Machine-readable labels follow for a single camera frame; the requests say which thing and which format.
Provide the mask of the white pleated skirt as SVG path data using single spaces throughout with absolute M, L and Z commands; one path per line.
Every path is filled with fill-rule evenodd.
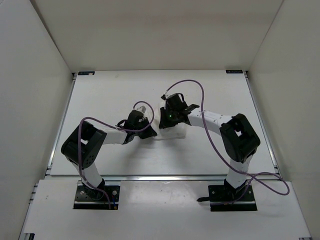
M 160 129 L 160 119 L 161 111 L 160 108 L 165 106 L 165 102 L 161 101 L 158 103 L 156 110 L 154 111 L 154 120 L 152 123 L 152 128 L 157 133 L 154 137 L 156 141 L 169 140 L 169 139 L 184 139 L 187 135 L 187 126 L 185 124 L 178 124 L 174 127 L 169 127 L 165 129 Z

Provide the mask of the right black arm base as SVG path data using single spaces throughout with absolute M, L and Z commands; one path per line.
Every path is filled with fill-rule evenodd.
M 258 210 L 255 195 L 248 180 L 233 188 L 225 179 L 223 184 L 208 186 L 208 196 L 200 197 L 197 202 L 209 202 L 211 212 L 255 212 Z

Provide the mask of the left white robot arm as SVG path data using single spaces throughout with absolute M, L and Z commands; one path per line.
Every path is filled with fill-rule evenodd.
M 127 119 L 121 120 L 116 128 L 98 129 L 86 120 L 79 127 L 65 140 L 61 153 L 77 169 L 86 192 L 93 199 L 100 199 L 105 192 L 105 181 L 95 165 L 103 145 L 125 145 L 135 137 L 144 140 L 157 136 L 150 125 L 144 106 L 133 109 Z

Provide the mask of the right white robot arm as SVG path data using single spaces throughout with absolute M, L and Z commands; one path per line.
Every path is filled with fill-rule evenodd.
M 203 128 L 208 137 L 209 132 L 221 136 L 230 157 L 229 172 L 224 180 L 224 195 L 229 200 L 240 197 L 247 181 L 250 161 L 261 144 L 247 117 L 241 113 L 235 116 L 222 115 L 204 110 L 202 105 L 187 105 L 181 93 L 164 94 L 161 99 L 163 102 L 159 108 L 158 128 L 162 136 L 182 136 L 182 130 L 173 130 L 178 124 Z

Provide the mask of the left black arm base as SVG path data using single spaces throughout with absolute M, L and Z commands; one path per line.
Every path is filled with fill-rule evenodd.
M 103 192 L 91 189 L 79 181 L 74 196 L 73 209 L 118 210 L 121 183 L 106 181 L 103 187 L 103 191 L 107 193 L 109 200 Z

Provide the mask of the right blue corner label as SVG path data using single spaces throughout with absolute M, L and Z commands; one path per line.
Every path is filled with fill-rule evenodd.
M 225 72 L 227 74 L 243 74 L 241 69 L 226 69 Z

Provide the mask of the blue corner label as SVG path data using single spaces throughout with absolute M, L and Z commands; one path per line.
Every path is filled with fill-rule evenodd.
M 93 76 L 95 71 L 79 71 L 77 73 L 78 76 Z
M 227 74 L 243 74 L 241 69 L 226 69 L 225 72 Z

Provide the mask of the left blue corner label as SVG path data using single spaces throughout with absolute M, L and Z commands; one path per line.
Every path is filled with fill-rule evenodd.
M 78 76 L 93 76 L 95 71 L 79 71 L 77 73 Z

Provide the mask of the aluminium front rail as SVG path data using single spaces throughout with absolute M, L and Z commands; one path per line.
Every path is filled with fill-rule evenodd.
M 104 175 L 106 181 L 223 181 L 226 175 Z

